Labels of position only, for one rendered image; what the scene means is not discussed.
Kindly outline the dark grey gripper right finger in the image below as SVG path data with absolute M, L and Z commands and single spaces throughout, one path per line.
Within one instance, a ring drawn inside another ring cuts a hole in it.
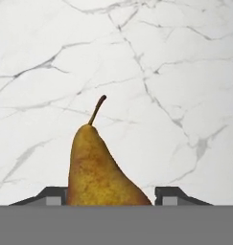
M 188 196 L 179 187 L 156 187 L 154 194 L 155 206 L 210 206 L 210 203 Z

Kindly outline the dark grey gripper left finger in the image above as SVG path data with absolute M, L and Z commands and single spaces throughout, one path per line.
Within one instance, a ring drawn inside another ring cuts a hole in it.
M 38 195 L 12 203 L 13 206 L 64 206 L 67 187 L 46 187 Z

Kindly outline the yellow-brown pear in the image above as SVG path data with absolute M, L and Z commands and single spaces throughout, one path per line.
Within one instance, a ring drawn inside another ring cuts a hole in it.
M 102 95 L 89 119 L 75 134 L 68 176 L 69 206 L 150 206 L 151 201 L 119 168 L 93 126 L 106 99 Z

